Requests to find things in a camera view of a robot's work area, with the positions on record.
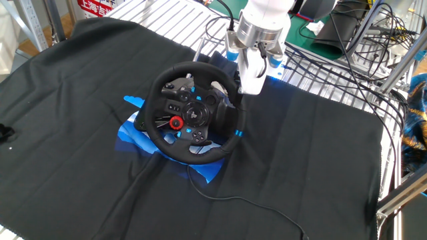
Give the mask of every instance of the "black steering wheel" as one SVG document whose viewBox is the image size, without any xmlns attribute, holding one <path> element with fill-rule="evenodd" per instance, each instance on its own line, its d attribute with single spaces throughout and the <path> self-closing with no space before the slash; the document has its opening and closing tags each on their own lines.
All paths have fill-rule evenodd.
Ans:
<svg viewBox="0 0 427 240">
<path fill-rule="evenodd" d="M 188 73 L 193 76 L 194 87 L 180 89 L 179 101 L 161 94 L 166 83 L 185 77 Z M 221 147 L 212 148 L 202 154 L 194 154 L 189 151 L 189 147 L 201 146 L 206 142 L 211 117 L 216 114 L 218 108 L 219 99 L 211 87 L 214 81 L 224 86 L 230 103 L 236 108 L 238 113 L 236 130 Z M 145 127 L 154 144 L 172 159 L 192 165 L 211 163 L 231 153 L 242 138 L 246 112 L 241 100 L 237 84 L 221 69 L 207 63 L 179 63 L 164 71 L 151 86 L 144 103 Z M 172 144 L 165 141 L 155 124 L 155 118 L 164 113 L 183 119 L 183 127 Z"/>
</svg>

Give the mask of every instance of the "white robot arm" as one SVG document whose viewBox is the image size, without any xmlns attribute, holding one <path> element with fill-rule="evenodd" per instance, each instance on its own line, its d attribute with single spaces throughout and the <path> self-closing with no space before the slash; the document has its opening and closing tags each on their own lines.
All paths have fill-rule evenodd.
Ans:
<svg viewBox="0 0 427 240">
<path fill-rule="evenodd" d="M 260 94 L 268 68 L 283 61 L 284 41 L 291 21 L 288 11 L 295 0 L 249 0 L 240 12 L 237 31 L 227 31 L 226 50 L 229 60 L 238 60 L 242 94 Z"/>
</svg>

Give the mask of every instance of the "red button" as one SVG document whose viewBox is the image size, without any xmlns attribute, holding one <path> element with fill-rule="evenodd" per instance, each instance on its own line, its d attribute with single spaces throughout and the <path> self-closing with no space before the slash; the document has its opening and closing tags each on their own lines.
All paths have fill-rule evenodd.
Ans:
<svg viewBox="0 0 427 240">
<path fill-rule="evenodd" d="M 180 130 L 184 126 L 184 121 L 180 116 L 175 116 L 171 118 L 169 125 L 173 130 Z"/>
</svg>

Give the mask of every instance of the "green mat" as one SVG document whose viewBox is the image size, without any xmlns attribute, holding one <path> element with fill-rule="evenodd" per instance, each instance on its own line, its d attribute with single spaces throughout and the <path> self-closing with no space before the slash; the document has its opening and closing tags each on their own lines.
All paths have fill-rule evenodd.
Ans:
<svg viewBox="0 0 427 240">
<path fill-rule="evenodd" d="M 239 18 L 240 10 L 242 10 L 246 6 L 246 3 L 248 3 L 248 0 L 223 0 L 223 2 L 225 4 L 227 4 L 227 6 L 232 10 L 233 17 Z M 219 11 L 225 15 L 228 15 L 226 8 L 223 5 L 221 5 L 221 3 L 218 3 L 217 1 L 213 1 L 209 7 L 211 7 L 212 9 L 215 9 L 215 10 L 217 10 L 217 11 Z M 329 20 L 329 17 L 325 17 L 323 19 L 320 19 L 320 21 L 322 21 L 324 23 L 327 20 Z M 297 45 L 298 47 L 301 47 L 303 49 L 311 51 L 312 53 L 316 53 L 316 54 L 318 54 L 322 57 L 325 57 L 327 59 L 335 60 L 335 59 L 338 59 L 341 57 L 340 54 L 336 54 L 333 51 L 330 51 L 328 49 L 328 47 L 325 47 L 324 45 L 319 46 L 316 44 L 312 44 L 314 42 L 313 39 L 308 39 L 308 38 L 302 37 L 299 34 L 298 31 L 299 31 L 301 26 L 303 26 L 307 23 L 306 20 L 301 19 L 299 17 L 293 17 L 291 19 L 291 22 L 292 22 L 291 28 L 289 30 L 288 36 L 286 37 L 286 41 L 288 43 L 292 43 L 294 45 Z M 313 32 L 311 32 L 310 30 L 308 30 L 305 27 L 301 30 L 301 34 L 308 36 L 308 37 L 316 37 Z"/>
</svg>

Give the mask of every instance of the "black fabric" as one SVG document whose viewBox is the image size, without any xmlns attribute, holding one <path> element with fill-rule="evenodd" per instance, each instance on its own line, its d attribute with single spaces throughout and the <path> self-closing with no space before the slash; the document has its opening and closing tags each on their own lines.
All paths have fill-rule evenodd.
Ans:
<svg viewBox="0 0 427 240">
<path fill-rule="evenodd" d="M 15 134 L 15 130 L 11 127 L 6 127 L 0 123 L 0 143 L 6 142 L 6 140 Z"/>
<path fill-rule="evenodd" d="M 134 23 L 79 22 L 72 38 L 0 84 L 0 224 L 25 239 L 300 239 L 276 213 L 214 202 L 185 165 L 117 131 L 164 69 L 194 52 Z M 208 195 L 239 195 L 297 221 L 311 240 L 375 239 L 382 125 L 371 114 L 268 79 L 245 96 L 244 137 Z"/>
</svg>

